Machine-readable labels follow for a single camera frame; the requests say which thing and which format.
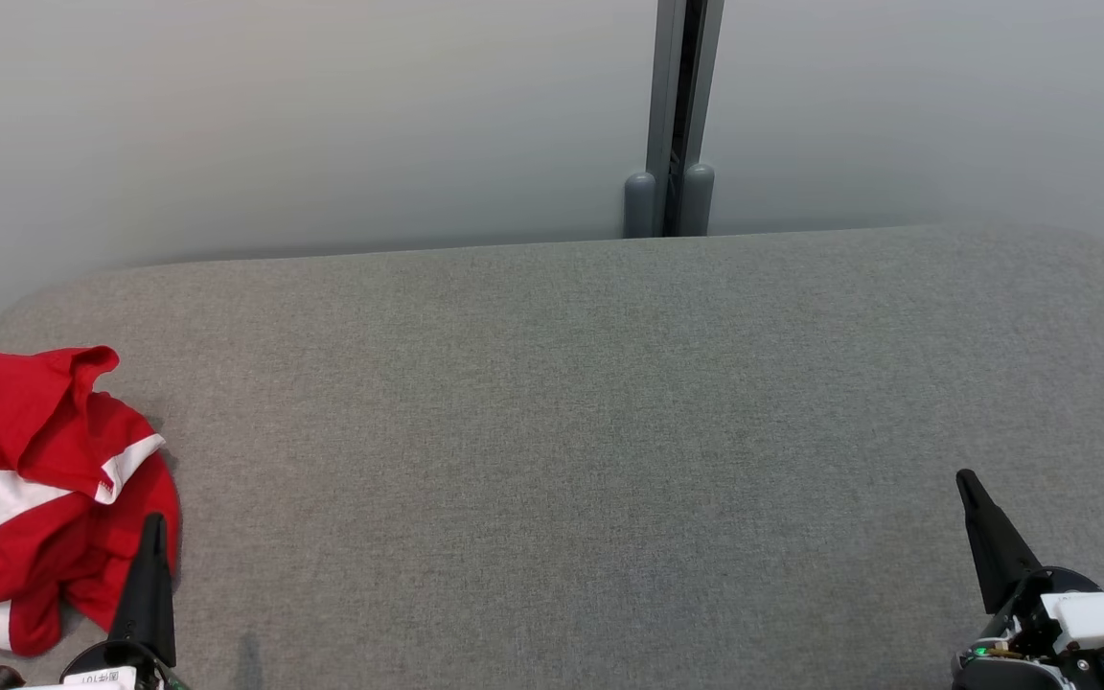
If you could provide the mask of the grey partition post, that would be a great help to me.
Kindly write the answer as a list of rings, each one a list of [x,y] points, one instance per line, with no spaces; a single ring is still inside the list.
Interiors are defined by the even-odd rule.
[[[680,176],[702,139],[725,0],[657,0],[647,160],[656,176],[655,236],[678,235]]]

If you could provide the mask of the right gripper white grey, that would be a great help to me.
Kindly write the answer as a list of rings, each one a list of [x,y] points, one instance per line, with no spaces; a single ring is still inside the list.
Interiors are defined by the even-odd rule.
[[[986,614],[954,656],[954,690],[1104,690],[1104,590],[1042,567],[977,473],[956,473]]]

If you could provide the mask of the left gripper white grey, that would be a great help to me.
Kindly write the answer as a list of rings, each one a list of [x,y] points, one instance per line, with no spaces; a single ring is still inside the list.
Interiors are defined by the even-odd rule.
[[[53,684],[26,681],[19,690],[190,690],[173,669],[173,576],[163,514],[145,518],[137,545],[109,641],[76,656]]]

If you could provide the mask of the grey rounded post foot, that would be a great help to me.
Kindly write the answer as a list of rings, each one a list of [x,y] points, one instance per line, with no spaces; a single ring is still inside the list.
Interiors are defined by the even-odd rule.
[[[656,235],[656,176],[650,172],[628,176],[623,192],[623,237],[652,238]]]
[[[708,236],[714,183],[715,171],[709,164],[693,163],[684,169],[679,189],[679,236]]]

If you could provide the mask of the red basketball jersey white sleeves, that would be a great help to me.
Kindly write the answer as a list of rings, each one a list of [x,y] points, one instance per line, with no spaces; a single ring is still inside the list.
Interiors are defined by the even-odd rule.
[[[178,491],[162,449],[170,481],[112,505],[0,471],[0,651],[52,650],[64,606],[108,629],[148,514],[164,516],[168,563],[178,564]]]

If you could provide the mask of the grey fabric sofa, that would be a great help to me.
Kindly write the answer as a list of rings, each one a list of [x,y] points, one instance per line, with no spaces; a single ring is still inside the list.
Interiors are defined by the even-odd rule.
[[[176,264],[106,344],[181,501],[195,690],[948,690],[955,473],[1104,586],[1104,241],[1000,224]]]

